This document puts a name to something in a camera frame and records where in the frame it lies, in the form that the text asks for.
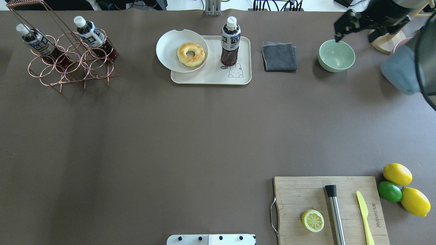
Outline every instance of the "white bottle cap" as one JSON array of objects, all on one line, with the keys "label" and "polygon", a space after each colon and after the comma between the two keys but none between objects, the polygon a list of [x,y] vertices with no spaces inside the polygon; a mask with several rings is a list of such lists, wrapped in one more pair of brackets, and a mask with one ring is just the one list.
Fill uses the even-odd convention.
[{"label": "white bottle cap", "polygon": [[74,23],[77,27],[84,27],[86,25],[86,20],[82,16],[76,16],[76,18],[74,18]]},{"label": "white bottle cap", "polygon": [[30,32],[27,25],[24,25],[24,24],[17,25],[17,27],[15,29],[23,36],[29,34],[29,32]]},{"label": "white bottle cap", "polygon": [[227,27],[234,28],[236,27],[236,17],[230,16],[227,18]]}]

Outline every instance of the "cartoon bear drawing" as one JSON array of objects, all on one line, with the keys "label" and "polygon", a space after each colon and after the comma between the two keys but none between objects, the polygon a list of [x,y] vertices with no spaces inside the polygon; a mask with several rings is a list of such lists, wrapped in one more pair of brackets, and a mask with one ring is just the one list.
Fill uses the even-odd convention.
[{"label": "cartoon bear drawing", "polygon": [[230,78],[243,78],[244,72],[242,71],[241,64],[235,64],[235,66],[231,66],[228,71],[228,77]]}]

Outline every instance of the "white bracket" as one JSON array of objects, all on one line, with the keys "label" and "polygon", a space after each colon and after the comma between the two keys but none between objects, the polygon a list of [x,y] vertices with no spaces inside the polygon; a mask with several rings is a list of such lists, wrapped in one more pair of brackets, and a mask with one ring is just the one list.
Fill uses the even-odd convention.
[{"label": "white bracket", "polygon": [[204,13],[210,16],[221,15],[221,0],[206,0]]},{"label": "white bracket", "polygon": [[167,239],[167,245],[256,245],[256,235],[171,235]]}]

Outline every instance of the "cutting board handle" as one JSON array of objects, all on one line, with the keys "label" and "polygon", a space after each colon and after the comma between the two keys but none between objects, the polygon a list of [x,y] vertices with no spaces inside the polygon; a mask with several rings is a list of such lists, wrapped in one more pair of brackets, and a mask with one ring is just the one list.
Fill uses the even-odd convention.
[{"label": "cutting board handle", "polygon": [[276,203],[276,201],[277,201],[277,198],[274,197],[274,200],[272,201],[271,207],[269,208],[269,218],[271,220],[271,226],[274,229],[274,232],[276,233],[276,236],[279,237],[280,236],[279,232],[277,231],[277,229],[274,227],[274,224],[272,223],[273,222],[273,206]]}]

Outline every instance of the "gray towel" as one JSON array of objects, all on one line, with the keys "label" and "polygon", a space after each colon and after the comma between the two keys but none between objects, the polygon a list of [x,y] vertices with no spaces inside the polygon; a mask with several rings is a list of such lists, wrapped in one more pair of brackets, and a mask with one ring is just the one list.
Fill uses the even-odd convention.
[{"label": "gray towel", "polygon": [[262,46],[265,71],[295,71],[297,67],[296,47],[292,43],[267,42]]}]

